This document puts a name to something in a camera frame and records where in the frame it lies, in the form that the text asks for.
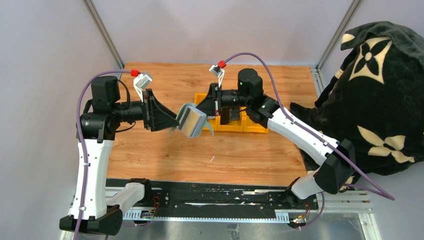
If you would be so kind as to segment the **green leather card holder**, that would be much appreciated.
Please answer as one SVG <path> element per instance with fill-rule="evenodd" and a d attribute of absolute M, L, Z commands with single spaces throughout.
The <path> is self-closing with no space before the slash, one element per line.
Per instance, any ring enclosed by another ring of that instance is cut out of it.
<path fill-rule="evenodd" d="M 196 106 L 197 105 L 192 102 L 187 102 L 181 106 L 176 116 L 179 125 L 177 127 L 172 127 L 168 132 L 168 136 L 175 130 L 179 130 L 188 138 L 196 138 L 201 135 L 204 128 L 207 128 L 212 136 L 215 134 L 212 125 L 208 122 L 208 116 L 197 109 Z"/>

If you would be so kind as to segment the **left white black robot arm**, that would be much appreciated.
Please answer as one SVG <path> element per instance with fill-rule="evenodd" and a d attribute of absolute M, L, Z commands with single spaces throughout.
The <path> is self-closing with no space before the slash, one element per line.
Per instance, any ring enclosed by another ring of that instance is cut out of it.
<path fill-rule="evenodd" d="M 139 100 L 121 102 L 115 76 L 97 76 L 90 82 L 92 98 L 76 115 L 79 167 L 76 194 L 69 215 L 59 221 L 62 231 L 77 234 L 116 235 L 124 214 L 135 204 L 158 207 L 151 182 L 132 178 L 122 190 L 106 198 L 110 153 L 121 123 L 141 121 L 152 132 L 176 127 L 176 114 L 161 104 L 148 88 L 152 77 L 144 72 L 134 75 L 133 87 Z"/>

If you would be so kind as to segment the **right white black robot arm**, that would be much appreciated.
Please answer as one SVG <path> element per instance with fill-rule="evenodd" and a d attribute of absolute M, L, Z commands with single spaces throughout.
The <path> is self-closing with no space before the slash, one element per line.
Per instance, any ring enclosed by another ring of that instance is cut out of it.
<path fill-rule="evenodd" d="M 277 100 L 264 93 L 263 79 L 253 68 L 240 70 L 237 89 L 227 90 L 222 89 L 224 69 L 212 65 L 209 71 L 218 77 L 218 82 L 210 84 L 198 109 L 208 116 L 218 116 L 225 108 L 243 107 L 254 123 L 284 136 L 318 165 L 316 170 L 289 185 L 285 201 L 290 208 L 298 209 L 306 198 L 317 193 L 339 192 L 354 173 L 351 164 L 355 161 L 355 150 L 349 140 L 326 136 L 281 108 Z"/>

